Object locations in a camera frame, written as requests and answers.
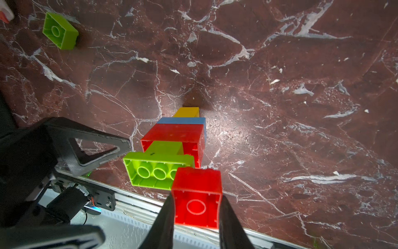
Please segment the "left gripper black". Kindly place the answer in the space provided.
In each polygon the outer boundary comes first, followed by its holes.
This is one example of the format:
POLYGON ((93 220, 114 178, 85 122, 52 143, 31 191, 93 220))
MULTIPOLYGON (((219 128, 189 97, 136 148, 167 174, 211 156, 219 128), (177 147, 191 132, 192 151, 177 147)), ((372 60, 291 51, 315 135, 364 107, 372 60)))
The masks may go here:
MULTIPOLYGON (((19 129, 1 97, 1 227, 69 224, 66 214, 38 205, 58 162, 82 176, 130 149, 129 139, 63 117, 19 129)), ((92 225, 1 229, 2 249, 96 249, 105 239, 92 225)))

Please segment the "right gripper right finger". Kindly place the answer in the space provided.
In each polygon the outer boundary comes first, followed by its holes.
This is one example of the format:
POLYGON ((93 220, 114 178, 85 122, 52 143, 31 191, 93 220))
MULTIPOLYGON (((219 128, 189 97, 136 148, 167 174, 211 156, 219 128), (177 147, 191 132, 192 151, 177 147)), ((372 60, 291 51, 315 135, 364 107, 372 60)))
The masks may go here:
POLYGON ((254 249, 226 196, 219 208, 219 239, 221 249, 254 249))

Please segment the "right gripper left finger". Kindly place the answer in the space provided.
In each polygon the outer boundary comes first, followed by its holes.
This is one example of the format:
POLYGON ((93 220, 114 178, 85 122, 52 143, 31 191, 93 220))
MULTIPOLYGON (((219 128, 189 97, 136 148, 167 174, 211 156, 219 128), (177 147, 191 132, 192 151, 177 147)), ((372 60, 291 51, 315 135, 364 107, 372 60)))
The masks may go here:
POLYGON ((170 194, 139 249, 172 249, 174 222, 175 204, 170 194))

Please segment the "small red lego brick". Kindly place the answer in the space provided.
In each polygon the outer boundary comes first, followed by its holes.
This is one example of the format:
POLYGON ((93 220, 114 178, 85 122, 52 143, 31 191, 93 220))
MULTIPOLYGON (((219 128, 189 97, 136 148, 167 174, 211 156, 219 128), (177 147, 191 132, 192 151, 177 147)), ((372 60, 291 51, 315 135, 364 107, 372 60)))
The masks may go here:
POLYGON ((220 171, 179 168, 171 193, 175 204, 176 225, 219 228, 222 199, 220 171))

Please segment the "green 2x4 lego brick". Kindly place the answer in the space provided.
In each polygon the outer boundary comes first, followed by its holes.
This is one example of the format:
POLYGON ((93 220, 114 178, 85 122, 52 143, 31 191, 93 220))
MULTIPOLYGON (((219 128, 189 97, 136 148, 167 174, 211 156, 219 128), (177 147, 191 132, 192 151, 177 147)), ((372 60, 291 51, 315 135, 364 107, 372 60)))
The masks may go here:
POLYGON ((177 169, 195 167, 190 155, 130 152, 123 158, 132 186, 171 190, 177 169))

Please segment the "green 2x2 lego front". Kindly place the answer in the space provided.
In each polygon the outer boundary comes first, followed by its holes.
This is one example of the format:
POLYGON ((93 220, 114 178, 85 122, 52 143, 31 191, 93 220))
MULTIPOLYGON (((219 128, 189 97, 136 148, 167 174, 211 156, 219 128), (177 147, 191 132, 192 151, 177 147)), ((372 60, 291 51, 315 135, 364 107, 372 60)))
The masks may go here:
POLYGON ((153 141, 145 150, 145 153, 162 155, 183 155, 183 144, 181 142, 153 141))

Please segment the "green 2x2 lego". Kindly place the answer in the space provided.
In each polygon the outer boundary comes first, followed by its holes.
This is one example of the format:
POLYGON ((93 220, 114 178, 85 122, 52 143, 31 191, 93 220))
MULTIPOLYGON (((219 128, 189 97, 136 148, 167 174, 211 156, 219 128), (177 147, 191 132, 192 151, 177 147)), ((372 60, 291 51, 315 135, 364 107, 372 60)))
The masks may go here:
POLYGON ((145 153, 162 155, 183 155, 183 144, 181 142, 153 141, 145 150, 145 153))
POLYGON ((76 46, 79 32, 64 17, 47 12, 42 33, 61 50, 72 50, 76 46))

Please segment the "red 2x4 lego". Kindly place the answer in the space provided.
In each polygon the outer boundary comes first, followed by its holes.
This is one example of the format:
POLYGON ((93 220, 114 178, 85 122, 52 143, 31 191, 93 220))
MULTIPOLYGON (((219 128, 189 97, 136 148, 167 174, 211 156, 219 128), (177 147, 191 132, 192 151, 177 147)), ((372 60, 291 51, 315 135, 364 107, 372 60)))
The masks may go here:
POLYGON ((203 124, 156 124, 141 138, 145 152, 154 141, 181 142, 185 155, 195 159, 200 168, 205 149, 205 128, 203 124))

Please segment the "blue 2x4 lego brick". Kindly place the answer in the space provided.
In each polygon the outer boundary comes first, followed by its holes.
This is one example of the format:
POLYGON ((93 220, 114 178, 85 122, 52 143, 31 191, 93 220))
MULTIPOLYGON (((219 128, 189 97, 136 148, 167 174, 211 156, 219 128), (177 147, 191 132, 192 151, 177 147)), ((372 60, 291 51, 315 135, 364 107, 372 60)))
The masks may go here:
POLYGON ((179 124, 179 125, 203 125, 205 142, 207 141, 206 118, 205 117, 162 117, 158 124, 179 124))

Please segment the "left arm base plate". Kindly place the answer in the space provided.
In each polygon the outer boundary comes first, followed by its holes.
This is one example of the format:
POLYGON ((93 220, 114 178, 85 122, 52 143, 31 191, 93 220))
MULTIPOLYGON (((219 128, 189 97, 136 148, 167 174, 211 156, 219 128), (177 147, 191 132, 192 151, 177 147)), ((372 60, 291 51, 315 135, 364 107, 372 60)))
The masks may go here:
POLYGON ((82 179, 72 177, 60 172, 55 173, 56 180, 53 183, 53 190, 60 194, 69 186, 81 185, 89 193, 89 200, 94 201, 94 205, 101 209, 114 211, 116 207, 115 192, 110 188, 100 186, 98 184, 90 183, 87 178, 82 179))

